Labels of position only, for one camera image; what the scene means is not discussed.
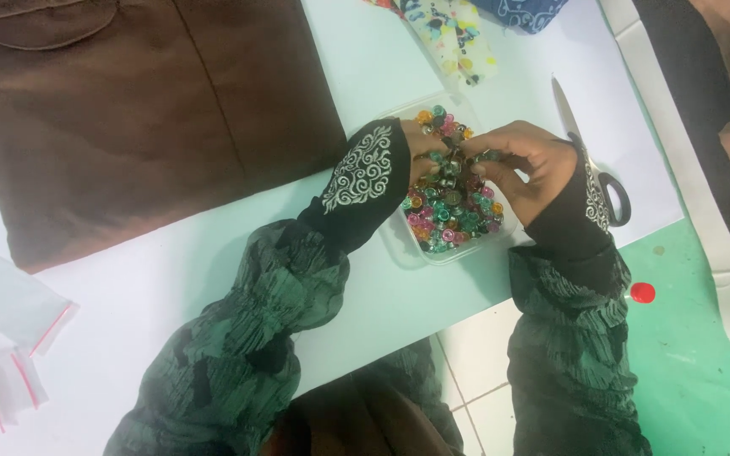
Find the blue patterned fabric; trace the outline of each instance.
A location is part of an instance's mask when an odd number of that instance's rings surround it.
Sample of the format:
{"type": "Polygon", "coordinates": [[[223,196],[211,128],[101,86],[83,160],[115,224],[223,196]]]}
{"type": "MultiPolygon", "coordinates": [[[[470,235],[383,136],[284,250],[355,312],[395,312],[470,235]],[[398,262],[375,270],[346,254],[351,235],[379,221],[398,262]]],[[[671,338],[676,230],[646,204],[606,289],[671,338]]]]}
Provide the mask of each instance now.
{"type": "Polygon", "coordinates": [[[472,0],[473,5],[491,11],[503,25],[516,25],[532,35],[542,31],[567,2],[568,0],[472,0]]]}

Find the black scissor handle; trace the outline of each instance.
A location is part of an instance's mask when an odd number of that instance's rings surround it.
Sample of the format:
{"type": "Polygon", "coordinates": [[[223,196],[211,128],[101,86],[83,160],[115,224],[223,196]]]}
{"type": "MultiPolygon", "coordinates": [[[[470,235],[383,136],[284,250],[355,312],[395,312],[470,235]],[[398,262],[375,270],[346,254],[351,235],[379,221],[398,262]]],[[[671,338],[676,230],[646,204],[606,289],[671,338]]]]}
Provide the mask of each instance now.
{"type": "Polygon", "coordinates": [[[602,187],[602,195],[604,195],[604,203],[607,205],[607,211],[610,212],[610,226],[624,226],[629,222],[629,218],[633,215],[633,208],[629,204],[629,196],[621,182],[617,181],[608,173],[599,173],[599,185],[602,187]],[[612,187],[613,191],[619,197],[621,202],[621,217],[616,218],[613,201],[610,199],[610,192],[607,187],[612,187]]]}

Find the silver embroidery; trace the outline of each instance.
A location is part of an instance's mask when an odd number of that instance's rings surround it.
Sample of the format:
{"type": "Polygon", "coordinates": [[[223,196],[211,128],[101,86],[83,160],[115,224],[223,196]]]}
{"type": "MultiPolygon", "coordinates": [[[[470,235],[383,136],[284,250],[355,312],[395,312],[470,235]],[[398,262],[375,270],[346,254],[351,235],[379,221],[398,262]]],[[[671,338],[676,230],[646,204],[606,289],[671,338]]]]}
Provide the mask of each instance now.
{"type": "Polygon", "coordinates": [[[591,165],[585,160],[585,174],[587,177],[587,209],[585,209],[585,215],[591,219],[591,222],[595,223],[607,232],[607,227],[610,225],[610,214],[607,212],[607,205],[604,203],[604,196],[602,190],[599,188],[599,184],[596,183],[596,177],[593,176],[593,170],[591,165]]]}
{"type": "Polygon", "coordinates": [[[390,176],[390,131],[390,125],[377,127],[348,151],[334,169],[329,189],[321,198],[324,213],[384,194],[390,176]]]}

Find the scissor blade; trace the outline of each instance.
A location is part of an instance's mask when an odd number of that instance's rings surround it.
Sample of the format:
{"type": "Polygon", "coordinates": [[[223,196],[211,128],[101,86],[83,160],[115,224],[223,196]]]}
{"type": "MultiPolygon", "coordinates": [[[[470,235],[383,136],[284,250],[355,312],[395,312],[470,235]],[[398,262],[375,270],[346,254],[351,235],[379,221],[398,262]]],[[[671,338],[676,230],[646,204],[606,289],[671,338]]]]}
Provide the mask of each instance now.
{"type": "Polygon", "coordinates": [[[562,117],[562,126],[565,127],[566,131],[579,136],[581,139],[582,133],[579,132],[579,126],[576,124],[576,118],[573,117],[573,111],[570,110],[570,104],[568,104],[568,99],[565,97],[565,92],[562,91],[560,81],[551,78],[551,84],[554,88],[556,108],[560,110],[560,116],[562,117]]]}

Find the person's left hand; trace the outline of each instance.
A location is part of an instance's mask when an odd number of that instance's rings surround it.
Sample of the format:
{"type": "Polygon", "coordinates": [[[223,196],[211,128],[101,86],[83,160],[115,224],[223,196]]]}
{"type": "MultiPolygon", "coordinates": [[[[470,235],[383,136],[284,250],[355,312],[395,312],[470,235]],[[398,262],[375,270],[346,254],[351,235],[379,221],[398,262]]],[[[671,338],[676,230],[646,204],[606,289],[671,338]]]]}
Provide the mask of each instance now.
{"type": "Polygon", "coordinates": [[[446,157],[449,149],[441,140],[425,135],[421,126],[414,120],[402,120],[401,130],[405,132],[407,146],[411,150],[411,180],[408,187],[415,184],[425,174],[438,172],[438,165],[428,157],[430,152],[439,152],[446,157]]]}

